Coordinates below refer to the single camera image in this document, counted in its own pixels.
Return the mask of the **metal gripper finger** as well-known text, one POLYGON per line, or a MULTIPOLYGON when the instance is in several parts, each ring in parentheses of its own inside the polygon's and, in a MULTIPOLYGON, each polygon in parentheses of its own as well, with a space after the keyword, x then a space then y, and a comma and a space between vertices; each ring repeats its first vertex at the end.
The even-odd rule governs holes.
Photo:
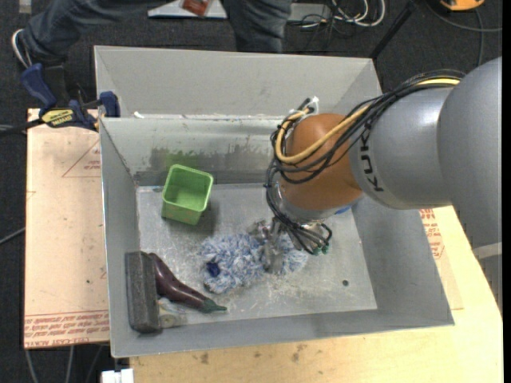
POLYGON ((270 274, 279 274, 283 267, 283 252, 269 239, 263 246, 263 267, 270 274))
POLYGON ((248 228, 248 234, 258 241, 268 241, 271 238, 272 224, 265 219, 252 223, 248 228))

